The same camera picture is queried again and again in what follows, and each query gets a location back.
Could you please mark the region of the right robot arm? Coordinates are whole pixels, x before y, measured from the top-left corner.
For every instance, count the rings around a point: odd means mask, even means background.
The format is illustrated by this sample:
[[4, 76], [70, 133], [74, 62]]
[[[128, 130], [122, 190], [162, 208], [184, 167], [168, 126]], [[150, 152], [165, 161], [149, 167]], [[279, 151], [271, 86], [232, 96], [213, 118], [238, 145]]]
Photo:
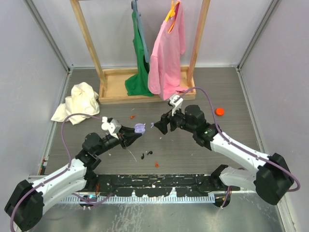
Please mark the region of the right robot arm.
[[276, 205], [294, 184], [283, 156], [261, 153], [232, 139], [215, 124], [207, 122], [198, 105], [189, 105], [184, 111], [172, 109], [154, 126], [163, 134], [176, 129], [190, 132], [199, 146], [220, 153], [243, 167], [239, 170], [220, 165], [211, 174], [216, 190], [240, 187], [255, 191], [266, 203]]

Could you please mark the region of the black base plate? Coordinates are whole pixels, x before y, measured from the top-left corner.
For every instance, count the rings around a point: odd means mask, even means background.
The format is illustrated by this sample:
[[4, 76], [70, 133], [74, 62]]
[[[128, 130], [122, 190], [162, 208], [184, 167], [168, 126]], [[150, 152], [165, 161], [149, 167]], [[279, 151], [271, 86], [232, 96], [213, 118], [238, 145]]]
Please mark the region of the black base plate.
[[175, 190], [177, 197], [202, 197], [226, 188], [206, 174], [100, 174], [93, 190], [102, 196], [167, 197]]

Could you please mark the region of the yellow hanger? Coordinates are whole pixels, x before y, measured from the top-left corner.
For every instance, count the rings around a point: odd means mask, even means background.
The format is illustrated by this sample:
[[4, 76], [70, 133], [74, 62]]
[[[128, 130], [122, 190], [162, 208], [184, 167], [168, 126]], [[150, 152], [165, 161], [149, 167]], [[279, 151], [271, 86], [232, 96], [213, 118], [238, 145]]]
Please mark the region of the yellow hanger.
[[168, 29], [168, 33], [171, 33], [175, 24], [176, 24], [176, 18], [177, 18], [177, 14], [178, 14], [178, 10], [179, 10], [179, 4], [180, 1], [179, 0], [173, 0], [171, 2], [171, 8], [170, 11], [168, 12], [166, 18], [165, 18], [165, 22], [171, 22], [171, 25]]

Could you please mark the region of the pink t-shirt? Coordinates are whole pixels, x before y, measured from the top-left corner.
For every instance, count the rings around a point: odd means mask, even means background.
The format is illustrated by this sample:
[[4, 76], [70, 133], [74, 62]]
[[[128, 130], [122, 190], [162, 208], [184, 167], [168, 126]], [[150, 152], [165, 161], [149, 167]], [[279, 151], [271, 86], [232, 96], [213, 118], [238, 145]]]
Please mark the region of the pink t-shirt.
[[161, 24], [150, 57], [148, 89], [162, 100], [169, 99], [173, 94], [186, 91], [181, 87], [181, 55], [185, 53], [185, 24], [183, 3], [180, 1], [176, 24], [171, 33], [168, 29], [171, 22]]

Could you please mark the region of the green shirt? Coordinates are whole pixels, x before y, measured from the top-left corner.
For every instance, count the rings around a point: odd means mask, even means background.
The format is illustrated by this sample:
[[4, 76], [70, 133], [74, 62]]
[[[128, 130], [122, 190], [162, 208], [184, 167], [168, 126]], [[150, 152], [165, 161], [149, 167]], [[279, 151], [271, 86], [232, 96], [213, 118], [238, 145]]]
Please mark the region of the green shirt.
[[143, 95], [152, 97], [153, 93], [148, 89], [148, 73], [150, 66], [149, 63], [145, 61], [144, 49], [134, 12], [132, 13], [132, 21], [134, 29], [133, 45], [137, 59], [138, 72], [125, 81], [125, 87], [129, 96]]

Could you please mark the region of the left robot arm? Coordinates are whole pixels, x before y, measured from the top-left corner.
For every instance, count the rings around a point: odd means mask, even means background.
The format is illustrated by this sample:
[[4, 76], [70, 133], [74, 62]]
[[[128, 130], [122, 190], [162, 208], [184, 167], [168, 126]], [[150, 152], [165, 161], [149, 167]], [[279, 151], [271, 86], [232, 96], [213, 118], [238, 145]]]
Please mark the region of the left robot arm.
[[118, 145], [126, 149], [141, 136], [134, 128], [125, 126], [121, 126], [115, 136], [90, 133], [85, 137], [82, 150], [64, 167], [36, 181], [19, 182], [4, 208], [10, 217], [10, 230], [18, 227], [28, 231], [58, 201], [83, 189], [94, 190], [98, 182], [94, 170], [101, 162], [98, 156]]

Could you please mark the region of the grey-blue hanger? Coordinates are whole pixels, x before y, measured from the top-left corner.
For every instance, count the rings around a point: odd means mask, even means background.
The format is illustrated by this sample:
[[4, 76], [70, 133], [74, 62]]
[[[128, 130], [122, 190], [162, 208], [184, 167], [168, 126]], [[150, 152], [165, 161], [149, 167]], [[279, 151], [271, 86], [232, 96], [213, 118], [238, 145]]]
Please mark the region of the grey-blue hanger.
[[137, 25], [138, 25], [138, 30], [140, 33], [140, 38], [142, 41], [142, 45], [143, 45], [143, 49], [144, 49], [144, 57], [145, 57], [145, 61], [147, 63], [149, 63], [150, 61], [150, 56], [149, 56], [149, 51], [148, 51], [148, 47], [145, 41], [145, 37], [144, 37], [144, 31], [143, 31], [143, 26], [142, 26], [142, 22], [140, 19], [141, 14], [138, 11], [138, 4], [137, 4], [137, 0], [132, 0], [131, 1], [131, 9], [133, 10], [133, 12], [136, 15], [136, 20], [137, 20]]

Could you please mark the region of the wooden clothes rack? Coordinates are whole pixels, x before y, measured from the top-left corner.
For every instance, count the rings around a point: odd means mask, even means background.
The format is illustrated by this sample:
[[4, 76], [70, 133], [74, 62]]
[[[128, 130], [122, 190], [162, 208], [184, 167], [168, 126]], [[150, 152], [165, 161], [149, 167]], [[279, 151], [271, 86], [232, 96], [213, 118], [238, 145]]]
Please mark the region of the wooden clothes rack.
[[[122, 69], [102, 68], [79, 1], [72, 0], [70, 3], [100, 80], [98, 94], [99, 103], [121, 104], [162, 101], [160, 96], [152, 94], [147, 86], [150, 57], [148, 54], [147, 44], [144, 39], [140, 14], [137, 9], [137, 1], [134, 0], [131, 3], [131, 8], [133, 10], [131, 19], [133, 21], [134, 30], [133, 44], [137, 57], [137, 67]], [[180, 88], [189, 90], [184, 97], [186, 100], [193, 100], [196, 97], [193, 74], [209, 6], [209, 0], [204, 0], [202, 2], [190, 64], [188, 66], [179, 66], [177, 69], [178, 74], [180, 75], [180, 80], [178, 81]]]

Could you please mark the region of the orange earbud case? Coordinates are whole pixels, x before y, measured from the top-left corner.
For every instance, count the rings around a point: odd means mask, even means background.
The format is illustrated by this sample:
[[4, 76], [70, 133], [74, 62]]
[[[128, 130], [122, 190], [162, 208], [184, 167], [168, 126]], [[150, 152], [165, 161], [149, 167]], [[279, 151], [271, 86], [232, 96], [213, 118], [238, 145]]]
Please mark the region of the orange earbud case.
[[217, 116], [223, 116], [225, 114], [225, 110], [223, 108], [216, 108], [215, 113]]

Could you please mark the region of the cream white cloth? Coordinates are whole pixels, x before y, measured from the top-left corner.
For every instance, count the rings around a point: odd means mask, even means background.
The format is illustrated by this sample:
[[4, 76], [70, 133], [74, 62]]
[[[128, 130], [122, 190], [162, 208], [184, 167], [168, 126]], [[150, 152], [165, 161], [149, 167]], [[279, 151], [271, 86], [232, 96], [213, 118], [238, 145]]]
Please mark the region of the cream white cloth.
[[65, 102], [60, 104], [51, 121], [64, 122], [69, 121], [72, 125], [81, 123], [89, 116], [75, 115], [66, 119], [69, 115], [82, 113], [91, 116], [99, 114], [99, 103], [97, 102], [98, 93], [86, 82], [76, 84], [71, 89], [70, 96], [65, 98]]

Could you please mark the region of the purple earbud case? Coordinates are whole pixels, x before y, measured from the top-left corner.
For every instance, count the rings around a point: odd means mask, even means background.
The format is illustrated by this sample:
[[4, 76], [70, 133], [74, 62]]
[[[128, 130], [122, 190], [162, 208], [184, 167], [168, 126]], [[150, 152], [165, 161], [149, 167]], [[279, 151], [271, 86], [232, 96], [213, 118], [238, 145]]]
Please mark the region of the purple earbud case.
[[145, 129], [145, 124], [137, 123], [137, 124], [134, 126], [134, 132], [135, 132], [135, 133], [144, 134], [145, 131], [146, 131], [146, 129]]

